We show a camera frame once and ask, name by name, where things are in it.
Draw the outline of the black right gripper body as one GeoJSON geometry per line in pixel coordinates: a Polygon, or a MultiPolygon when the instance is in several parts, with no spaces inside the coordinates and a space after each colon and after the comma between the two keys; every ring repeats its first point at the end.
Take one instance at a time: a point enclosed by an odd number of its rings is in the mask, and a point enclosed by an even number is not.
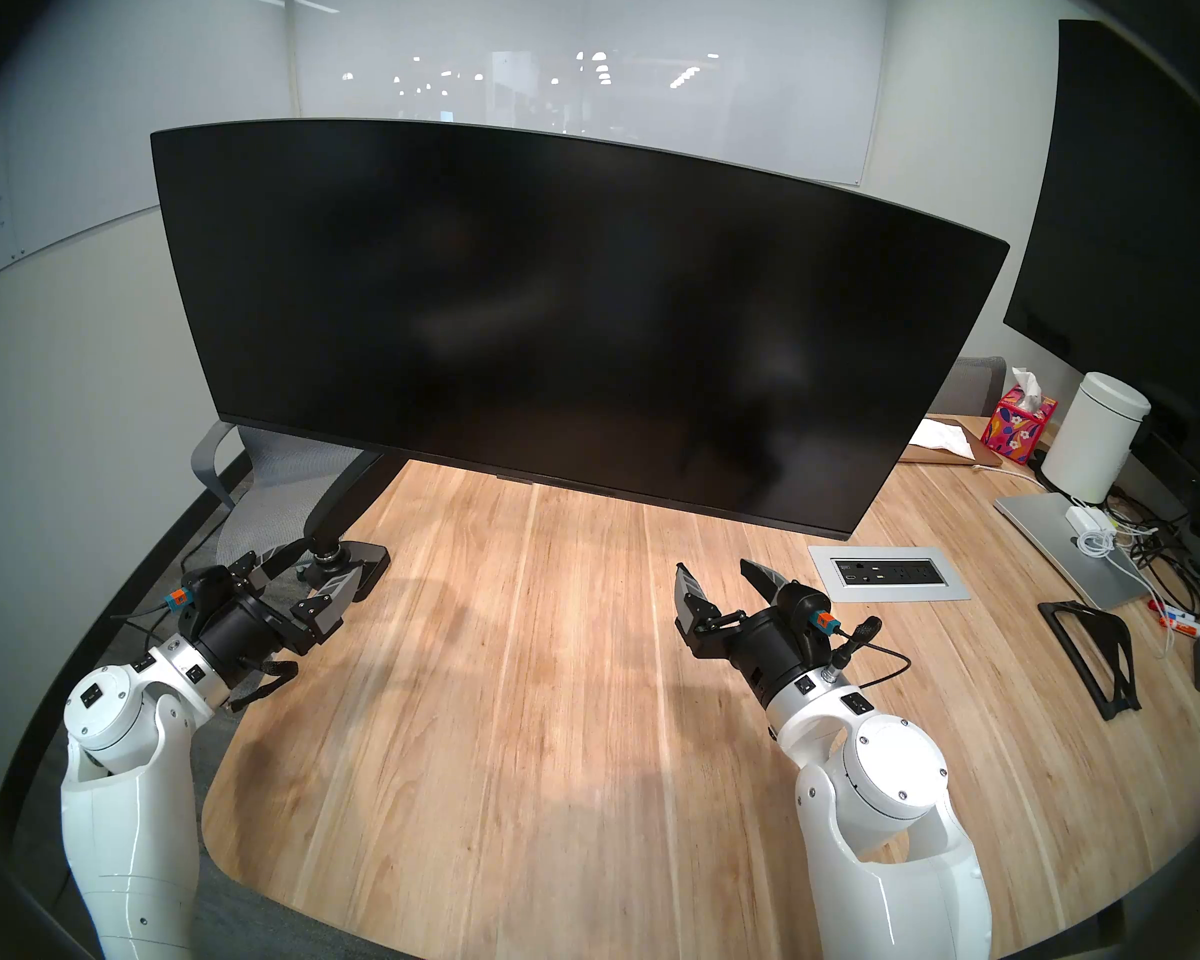
{"type": "Polygon", "coordinates": [[[788,601],[752,614],[742,610],[724,614],[698,631],[682,631],[692,656],[700,661],[728,662],[767,709],[782,689],[805,674],[827,667],[830,680],[851,661],[851,644],[833,649],[827,626],[840,626],[830,599],[811,586],[788,581],[788,601]]]}

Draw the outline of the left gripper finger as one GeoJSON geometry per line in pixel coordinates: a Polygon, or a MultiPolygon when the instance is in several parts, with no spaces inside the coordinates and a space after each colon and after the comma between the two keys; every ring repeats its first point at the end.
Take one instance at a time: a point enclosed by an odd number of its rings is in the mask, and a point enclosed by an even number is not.
{"type": "Polygon", "coordinates": [[[328,574],[316,563],[298,568],[299,580],[308,586],[310,595],[294,604],[294,622],[310,635],[337,631],[347,610],[356,600],[362,570],[361,563],[353,563],[337,574],[328,574]]]}
{"type": "Polygon", "coordinates": [[[281,574],[296,566],[306,553],[306,540],[293,540],[262,554],[257,550],[248,550],[227,566],[227,572],[238,588],[264,590],[281,574]]]}

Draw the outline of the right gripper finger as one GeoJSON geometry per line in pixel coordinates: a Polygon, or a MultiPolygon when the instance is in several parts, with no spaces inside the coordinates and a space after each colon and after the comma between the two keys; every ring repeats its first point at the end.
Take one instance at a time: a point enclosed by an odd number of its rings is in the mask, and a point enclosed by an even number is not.
{"type": "Polygon", "coordinates": [[[791,593],[787,586],[790,586],[790,580],[774,568],[768,568],[764,564],[743,558],[739,562],[739,572],[742,578],[752,586],[752,589],[756,590],[767,606],[782,607],[788,602],[791,593]]]}
{"type": "Polygon", "coordinates": [[[719,620],[719,608],[704,596],[698,580],[682,563],[674,566],[674,626],[678,631],[698,631],[719,620]]]}

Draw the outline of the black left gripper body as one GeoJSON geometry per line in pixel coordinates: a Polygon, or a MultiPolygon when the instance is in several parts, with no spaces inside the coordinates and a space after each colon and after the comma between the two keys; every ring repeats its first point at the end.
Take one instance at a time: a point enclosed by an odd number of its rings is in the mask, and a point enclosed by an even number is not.
{"type": "Polygon", "coordinates": [[[184,574],[180,588],[188,599],[179,612],[179,634],[226,686],[238,686],[276,652],[305,656],[340,630],[310,635],[294,622],[294,605],[289,614],[280,612],[262,590],[235,586],[221,564],[184,574]]]}

